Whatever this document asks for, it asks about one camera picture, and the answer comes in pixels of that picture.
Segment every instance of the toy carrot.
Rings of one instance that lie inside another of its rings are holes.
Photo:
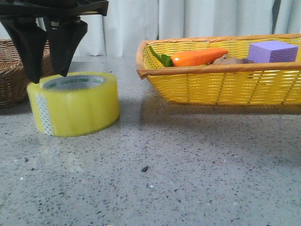
[[[228,54],[228,50],[224,48],[207,48],[197,51],[182,51],[167,56],[165,54],[158,55],[151,46],[149,47],[155,58],[165,67],[203,65]]]

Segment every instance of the yellow tape roll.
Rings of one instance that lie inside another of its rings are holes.
[[[117,79],[109,73],[69,73],[30,83],[27,92],[37,129],[57,137],[102,130],[119,117]]]

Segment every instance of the purple foam block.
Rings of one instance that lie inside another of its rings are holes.
[[[248,60],[254,63],[275,63],[296,61],[298,46],[281,41],[264,41],[252,43]]]

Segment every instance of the green leaf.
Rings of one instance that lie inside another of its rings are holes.
[[[159,55],[157,54],[152,46],[149,46],[151,53],[154,55],[154,57],[164,66],[164,67],[172,67],[173,62],[171,60],[171,57],[165,54]]]

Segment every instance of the tape label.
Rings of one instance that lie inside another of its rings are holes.
[[[99,86],[103,82],[104,78],[101,76],[81,74],[47,81],[42,84],[42,88],[51,90],[87,89]]]

